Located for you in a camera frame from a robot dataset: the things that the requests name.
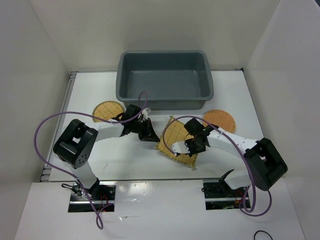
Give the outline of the square woven bamboo tray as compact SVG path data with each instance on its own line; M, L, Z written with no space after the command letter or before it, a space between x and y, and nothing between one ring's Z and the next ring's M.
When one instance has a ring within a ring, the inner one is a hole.
M177 118L177 115L160 116L159 119L161 120L163 126L161 126L159 130L160 142L155 145L155 150L170 162L176 163L184 168L195 170L198 158L197 154L193 156L189 156L188 154L176 156L174 153L172 153L174 143L190 140L192 138L192 136L184 128L185 123L188 120L191 120L191 118L186 117L178 120Z

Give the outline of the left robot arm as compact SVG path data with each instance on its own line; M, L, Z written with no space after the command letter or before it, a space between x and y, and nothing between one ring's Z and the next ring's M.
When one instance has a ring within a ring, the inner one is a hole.
M87 125L79 119L73 119L63 131L53 146L53 152L69 165L71 173L81 181L81 193L88 200L96 200L105 194L104 187L100 185L100 180L88 163L95 142L134 133L142 142L158 143L160 139L148 117L150 112L150 108L141 109L130 104L125 112L119 113L107 122Z

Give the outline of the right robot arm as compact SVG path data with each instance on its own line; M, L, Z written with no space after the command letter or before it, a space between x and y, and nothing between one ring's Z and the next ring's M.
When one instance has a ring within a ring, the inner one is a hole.
M192 156L212 147L244 158L245 166L249 168L248 173L226 176L219 184L219 191L225 197L231 196L238 188L251 181L258 189L268 191L288 171L287 164L268 138L244 138L217 125L204 126L196 118L189 120L184 128L192 136L184 142L184 154Z

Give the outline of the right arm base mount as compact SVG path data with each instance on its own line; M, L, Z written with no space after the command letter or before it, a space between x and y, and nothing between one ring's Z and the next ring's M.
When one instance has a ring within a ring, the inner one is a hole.
M201 191L204 194L206 210L239 209L239 204L244 200L246 187L227 189L221 186L217 178L204 179Z

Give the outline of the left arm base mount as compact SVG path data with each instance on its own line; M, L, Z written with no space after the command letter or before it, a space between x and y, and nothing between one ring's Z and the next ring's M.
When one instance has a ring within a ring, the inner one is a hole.
M90 195L92 204L98 212L115 211L116 186L116 182L101 181L98 192ZM77 183L62 183L61 187L71 191L68 207L69 213L87 213L94 211L84 191L80 189Z

